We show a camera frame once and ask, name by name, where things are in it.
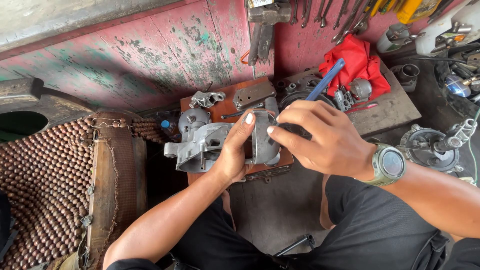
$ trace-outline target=hand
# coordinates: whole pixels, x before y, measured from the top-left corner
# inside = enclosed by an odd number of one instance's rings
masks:
[[[253,164],[245,164],[245,151],[243,144],[252,134],[255,127],[255,115],[247,110],[230,129],[220,152],[220,156],[208,172],[221,175],[228,184],[242,179],[253,167]]]
[[[270,126],[267,130],[305,168],[361,181],[374,178],[372,156],[377,147],[360,137],[346,114],[323,101],[297,100],[280,113],[277,121],[300,125],[312,134],[309,141],[281,127]]]

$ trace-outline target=watch face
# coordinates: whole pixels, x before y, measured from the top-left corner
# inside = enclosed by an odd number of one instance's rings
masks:
[[[385,153],[382,160],[383,167],[389,175],[397,176],[403,171],[403,162],[400,154],[394,151]]]

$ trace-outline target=red bag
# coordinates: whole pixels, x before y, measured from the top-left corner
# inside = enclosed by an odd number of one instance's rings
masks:
[[[343,85],[347,91],[350,91],[348,84],[355,78],[369,80],[372,85],[372,95],[369,100],[390,93],[390,85],[380,72],[380,58],[369,54],[370,43],[358,40],[352,34],[347,35],[342,44],[326,53],[325,62],[318,67],[320,72],[330,70],[340,58],[345,60],[345,66],[330,82],[327,94],[333,97],[337,85]]]

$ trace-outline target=black shorts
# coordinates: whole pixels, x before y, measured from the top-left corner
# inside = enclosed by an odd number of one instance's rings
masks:
[[[273,258],[236,233],[221,198],[199,216],[171,254],[201,270],[430,270],[443,263],[448,240],[398,197],[335,175],[325,194],[336,227],[319,247],[297,259]]]

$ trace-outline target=wristwatch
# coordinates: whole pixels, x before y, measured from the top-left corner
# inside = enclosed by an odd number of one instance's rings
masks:
[[[382,186],[395,183],[405,174],[406,164],[402,153],[393,146],[374,143],[377,150],[372,157],[375,178],[364,183]]]

